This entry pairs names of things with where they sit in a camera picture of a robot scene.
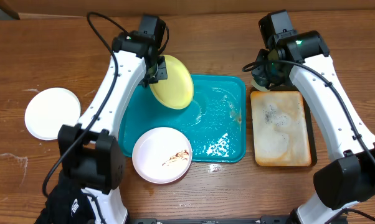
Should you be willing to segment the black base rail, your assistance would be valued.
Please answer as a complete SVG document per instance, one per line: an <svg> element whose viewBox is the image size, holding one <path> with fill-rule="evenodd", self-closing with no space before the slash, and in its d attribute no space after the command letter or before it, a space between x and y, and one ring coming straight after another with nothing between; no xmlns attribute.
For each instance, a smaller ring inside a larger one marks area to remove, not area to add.
<svg viewBox="0 0 375 224"><path fill-rule="evenodd" d="M221 218L221 219L169 219L137 218L128 221L130 224L293 224L288 215L266 215L260 218Z"/></svg>

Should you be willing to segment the green yellow sponge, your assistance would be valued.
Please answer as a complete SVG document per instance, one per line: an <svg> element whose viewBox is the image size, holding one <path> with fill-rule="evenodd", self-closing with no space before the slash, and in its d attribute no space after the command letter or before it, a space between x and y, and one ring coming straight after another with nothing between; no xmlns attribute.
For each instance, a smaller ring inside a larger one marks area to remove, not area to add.
<svg viewBox="0 0 375 224"><path fill-rule="evenodd" d="M255 80L251 81L251 85L258 91L268 92L269 89L266 89L264 86L260 86Z"/></svg>

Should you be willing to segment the teal plastic tray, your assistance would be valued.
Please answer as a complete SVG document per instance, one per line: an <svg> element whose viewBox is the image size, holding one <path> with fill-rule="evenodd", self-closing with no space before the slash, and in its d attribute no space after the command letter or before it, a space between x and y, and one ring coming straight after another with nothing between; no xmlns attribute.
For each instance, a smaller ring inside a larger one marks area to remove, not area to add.
<svg viewBox="0 0 375 224"><path fill-rule="evenodd" d="M130 157L138 138L158 127L182 132L195 162L240 161L246 152L246 88L238 77L193 75L194 96L188 107L162 105L148 88L133 93L121 122L118 143Z"/></svg>

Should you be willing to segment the black tray with soapy water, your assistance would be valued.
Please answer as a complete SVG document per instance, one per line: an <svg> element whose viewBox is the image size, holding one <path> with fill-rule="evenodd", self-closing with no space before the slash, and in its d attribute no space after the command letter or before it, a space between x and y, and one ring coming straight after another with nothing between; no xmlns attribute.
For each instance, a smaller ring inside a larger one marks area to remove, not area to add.
<svg viewBox="0 0 375 224"><path fill-rule="evenodd" d="M262 167L312 167L317 161L310 109L294 87L250 92L254 157Z"/></svg>

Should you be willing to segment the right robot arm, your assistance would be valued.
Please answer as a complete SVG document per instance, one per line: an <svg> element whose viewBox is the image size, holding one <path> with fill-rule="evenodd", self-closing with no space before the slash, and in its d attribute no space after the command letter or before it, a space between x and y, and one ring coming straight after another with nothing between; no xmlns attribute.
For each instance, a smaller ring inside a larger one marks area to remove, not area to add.
<svg viewBox="0 0 375 224"><path fill-rule="evenodd" d="M315 30L299 33L285 10L259 20L265 47L243 67L260 91L293 85L313 113L330 163L314 174L315 194L289 215L262 223L346 223L345 213L375 196L375 135L363 124L335 72L330 50Z"/></svg>

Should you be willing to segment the yellow plate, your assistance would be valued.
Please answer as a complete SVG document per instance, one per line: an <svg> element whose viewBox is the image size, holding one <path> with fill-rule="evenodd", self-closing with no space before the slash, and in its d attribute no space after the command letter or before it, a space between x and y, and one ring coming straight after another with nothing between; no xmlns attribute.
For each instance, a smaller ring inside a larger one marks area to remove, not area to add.
<svg viewBox="0 0 375 224"><path fill-rule="evenodd" d="M164 55L167 79L150 84L155 98L165 107L181 110L193 99L194 86L186 66L171 55Z"/></svg>

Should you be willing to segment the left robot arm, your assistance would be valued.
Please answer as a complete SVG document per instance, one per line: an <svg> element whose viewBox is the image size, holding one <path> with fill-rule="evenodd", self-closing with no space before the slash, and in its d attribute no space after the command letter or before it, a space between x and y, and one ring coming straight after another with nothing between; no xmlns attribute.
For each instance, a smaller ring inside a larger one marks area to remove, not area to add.
<svg viewBox="0 0 375 224"><path fill-rule="evenodd" d="M111 44L105 78L93 101L74 126L58 133L64 176L74 181L88 200L94 223L126 223L128 210L119 185L123 153L118 144L122 118L137 86L146 88L168 77L163 51L169 29L158 16L144 15L138 30L123 29Z"/></svg>

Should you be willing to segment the white plate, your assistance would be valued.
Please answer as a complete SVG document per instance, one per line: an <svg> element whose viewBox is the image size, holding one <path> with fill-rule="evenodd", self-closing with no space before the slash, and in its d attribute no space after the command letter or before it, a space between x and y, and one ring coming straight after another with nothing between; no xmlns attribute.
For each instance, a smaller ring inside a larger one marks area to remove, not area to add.
<svg viewBox="0 0 375 224"><path fill-rule="evenodd" d="M65 88L49 88L29 102L24 116L27 130L37 139L57 139L63 125L74 126L81 114L77 96Z"/></svg>
<svg viewBox="0 0 375 224"><path fill-rule="evenodd" d="M154 128L135 143L132 153L135 171L154 184L169 184L180 179L192 162L192 147L180 131Z"/></svg>

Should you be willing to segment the black knit cloth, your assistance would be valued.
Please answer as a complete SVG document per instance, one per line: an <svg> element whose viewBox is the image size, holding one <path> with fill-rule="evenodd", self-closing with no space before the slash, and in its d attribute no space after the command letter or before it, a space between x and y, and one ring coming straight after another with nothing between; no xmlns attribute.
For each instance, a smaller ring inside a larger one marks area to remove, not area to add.
<svg viewBox="0 0 375 224"><path fill-rule="evenodd" d="M95 220L88 197L61 171L58 184L49 194L35 224L88 224Z"/></svg>

